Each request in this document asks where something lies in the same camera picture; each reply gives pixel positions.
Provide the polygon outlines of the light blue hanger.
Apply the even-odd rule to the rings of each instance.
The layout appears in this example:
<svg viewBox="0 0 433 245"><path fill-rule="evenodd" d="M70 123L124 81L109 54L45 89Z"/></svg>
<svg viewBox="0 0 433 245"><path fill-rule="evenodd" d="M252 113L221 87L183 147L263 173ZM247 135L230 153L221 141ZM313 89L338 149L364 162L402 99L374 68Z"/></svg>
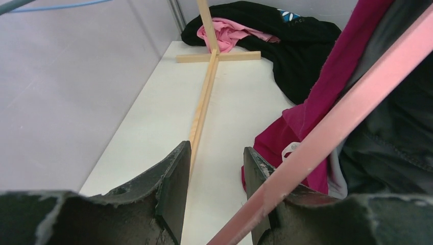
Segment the light blue hanger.
<svg viewBox="0 0 433 245"><path fill-rule="evenodd" d="M56 5L56 6L46 6L46 7L35 7L35 8L18 8L11 10L9 13L25 13L25 12L36 12L36 11L49 11L49 10L61 10L69 8L85 7L90 5L96 5L101 3L110 2L111 0L99 0L99 1L88 1L82 3L66 4L66 5Z"/></svg>

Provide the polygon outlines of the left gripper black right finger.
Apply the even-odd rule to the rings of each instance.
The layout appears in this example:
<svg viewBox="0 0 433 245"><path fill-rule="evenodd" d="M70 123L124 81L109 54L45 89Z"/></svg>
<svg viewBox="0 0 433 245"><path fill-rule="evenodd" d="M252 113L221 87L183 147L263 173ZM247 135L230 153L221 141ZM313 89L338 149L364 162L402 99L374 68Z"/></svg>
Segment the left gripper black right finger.
<svg viewBox="0 0 433 245"><path fill-rule="evenodd" d="M432 158L344 147L349 195L298 185L252 230L254 244L432 244Z"/></svg>

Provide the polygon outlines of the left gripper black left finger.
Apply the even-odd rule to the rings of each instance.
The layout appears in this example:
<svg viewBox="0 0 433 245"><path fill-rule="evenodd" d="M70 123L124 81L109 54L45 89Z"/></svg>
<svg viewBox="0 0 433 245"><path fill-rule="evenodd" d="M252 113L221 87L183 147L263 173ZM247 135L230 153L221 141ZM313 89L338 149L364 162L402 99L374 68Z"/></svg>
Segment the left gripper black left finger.
<svg viewBox="0 0 433 245"><path fill-rule="evenodd" d="M105 195L1 192L1 244L179 244L191 145Z"/></svg>

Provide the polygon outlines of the pink hanger hook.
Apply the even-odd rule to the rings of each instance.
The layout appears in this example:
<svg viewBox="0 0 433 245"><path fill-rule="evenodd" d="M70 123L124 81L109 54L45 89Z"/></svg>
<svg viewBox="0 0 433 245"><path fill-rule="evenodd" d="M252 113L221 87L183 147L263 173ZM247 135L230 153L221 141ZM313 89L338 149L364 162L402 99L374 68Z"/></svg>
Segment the pink hanger hook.
<svg viewBox="0 0 433 245"><path fill-rule="evenodd" d="M210 240L237 244L432 52L427 8Z"/></svg>

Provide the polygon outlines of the grey-blue plastic hanger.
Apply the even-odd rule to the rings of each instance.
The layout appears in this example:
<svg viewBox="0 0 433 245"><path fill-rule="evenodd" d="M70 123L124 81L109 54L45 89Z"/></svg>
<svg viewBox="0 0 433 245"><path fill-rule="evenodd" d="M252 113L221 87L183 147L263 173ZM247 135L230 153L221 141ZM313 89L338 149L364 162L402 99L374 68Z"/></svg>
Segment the grey-blue plastic hanger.
<svg viewBox="0 0 433 245"><path fill-rule="evenodd" d="M9 13L17 8L27 5L34 0L11 0L0 5L0 15Z"/></svg>

